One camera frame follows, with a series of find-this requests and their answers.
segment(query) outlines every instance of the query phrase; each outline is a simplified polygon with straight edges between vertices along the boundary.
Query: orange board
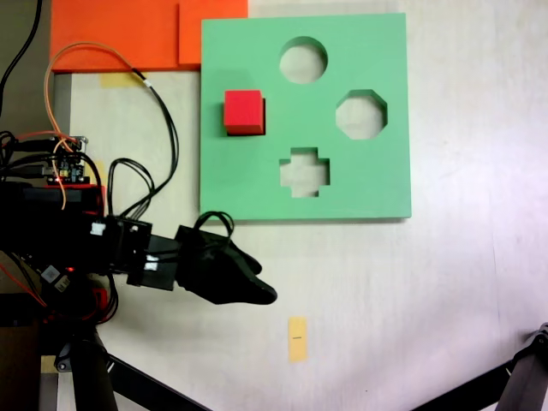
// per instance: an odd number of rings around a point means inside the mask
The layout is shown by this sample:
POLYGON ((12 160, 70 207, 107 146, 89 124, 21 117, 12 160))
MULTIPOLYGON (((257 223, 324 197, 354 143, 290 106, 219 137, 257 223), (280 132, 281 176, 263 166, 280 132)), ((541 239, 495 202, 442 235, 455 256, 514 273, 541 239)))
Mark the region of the orange board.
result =
MULTIPOLYGON (((228 17, 247 17, 247 0, 51 0, 50 57, 71 43, 95 41, 142 71, 200 69, 201 21, 228 17)), ((59 58, 53 70, 127 68, 106 51, 81 48, 59 58)))
POLYGON ((247 0, 181 0, 179 65, 199 70, 202 56, 202 20, 245 19, 247 0))

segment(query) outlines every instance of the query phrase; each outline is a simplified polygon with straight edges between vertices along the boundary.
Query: red wire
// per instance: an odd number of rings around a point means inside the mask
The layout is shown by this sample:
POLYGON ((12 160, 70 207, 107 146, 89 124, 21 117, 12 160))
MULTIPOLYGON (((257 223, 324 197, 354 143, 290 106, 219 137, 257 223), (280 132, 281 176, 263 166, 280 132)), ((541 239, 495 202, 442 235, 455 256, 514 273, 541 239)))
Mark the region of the red wire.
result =
MULTIPOLYGON (((76 139, 74 137, 70 137, 69 135, 66 135, 66 134, 63 134, 63 133, 58 133, 57 131, 35 131, 35 132, 32 132, 32 133, 25 133, 25 134, 16 135, 15 138, 18 141, 23 141, 23 140, 28 139, 29 137, 35 137, 35 136, 38 136, 38 135, 55 135, 57 137, 64 138, 65 140, 70 140, 73 143, 76 142, 76 139)), ((2 145, 2 148, 4 148, 7 145, 8 145, 8 143, 4 143, 2 145)))
POLYGON ((93 296, 95 297, 95 308, 93 308, 93 311, 87 315, 85 315, 84 317, 82 317, 82 320, 86 321, 87 319, 90 319, 91 317, 93 317, 95 315, 95 313, 97 312, 97 307, 99 305, 99 301, 97 299, 97 296, 95 294, 93 294, 93 296))
POLYGON ((3 273, 8 276, 11 281, 13 281, 14 283, 16 283, 19 287, 21 287, 22 289, 24 289, 28 294, 30 294, 34 300, 36 300, 38 302, 38 304, 42 307, 47 307, 45 305, 45 303, 40 300, 25 284, 21 283, 17 278, 13 277, 11 274, 9 274, 9 271, 6 269, 6 267, 4 267, 2 264, 0 264, 0 270, 3 271, 3 273))

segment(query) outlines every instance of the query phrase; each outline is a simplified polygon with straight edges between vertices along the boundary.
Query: octagonal hole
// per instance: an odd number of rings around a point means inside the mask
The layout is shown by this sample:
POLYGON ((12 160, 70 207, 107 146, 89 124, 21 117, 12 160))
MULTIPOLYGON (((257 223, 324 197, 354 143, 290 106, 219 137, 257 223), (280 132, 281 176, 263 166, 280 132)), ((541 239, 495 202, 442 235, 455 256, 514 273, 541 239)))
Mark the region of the octagonal hole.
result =
POLYGON ((388 124, 388 106, 373 90, 352 90, 337 105, 337 127, 352 140, 370 140, 388 124))
POLYGON ((326 69, 327 51, 316 39, 298 37, 290 40, 282 49, 280 70, 293 83, 313 83, 326 69))

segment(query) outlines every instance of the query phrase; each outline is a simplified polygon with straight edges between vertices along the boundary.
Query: white label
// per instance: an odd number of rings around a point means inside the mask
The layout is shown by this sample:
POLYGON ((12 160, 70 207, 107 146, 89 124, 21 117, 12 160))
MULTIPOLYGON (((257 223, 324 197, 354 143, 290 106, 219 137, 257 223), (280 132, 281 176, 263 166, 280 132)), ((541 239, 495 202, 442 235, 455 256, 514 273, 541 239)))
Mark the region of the white label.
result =
POLYGON ((63 292, 65 289, 67 289, 69 284, 69 278, 67 276, 63 276, 59 281, 57 281, 57 284, 55 284, 55 288, 58 289, 60 292, 63 292))
POLYGON ((92 223, 92 230, 90 231, 91 235, 103 235, 103 231, 106 228, 106 225, 103 223, 92 223))
POLYGON ((42 271, 42 278, 48 283, 53 283, 60 275, 61 273, 53 265, 42 271))
POLYGON ((145 270, 146 271, 158 271, 158 263, 156 261, 158 261, 160 258, 158 257, 155 257, 153 255, 147 255, 146 256, 146 261, 148 261, 147 263, 145 263, 145 270))

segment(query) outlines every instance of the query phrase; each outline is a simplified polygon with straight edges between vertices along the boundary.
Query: tripod leg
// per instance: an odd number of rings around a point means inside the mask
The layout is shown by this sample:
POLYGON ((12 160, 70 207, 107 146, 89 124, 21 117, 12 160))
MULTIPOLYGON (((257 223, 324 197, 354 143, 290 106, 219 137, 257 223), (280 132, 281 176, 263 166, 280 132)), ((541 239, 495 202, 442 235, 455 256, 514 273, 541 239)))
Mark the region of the tripod leg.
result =
POLYGON ((508 382, 512 361, 435 398, 413 411, 481 411, 498 401, 508 382))
POLYGON ((95 344, 78 342, 70 355, 74 398, 78 411, 118 411, 106 369, 104 352, 95 344))
POLYGON ((115 392, 149 411, 211 411, 112 355, 110 380, 115 392))

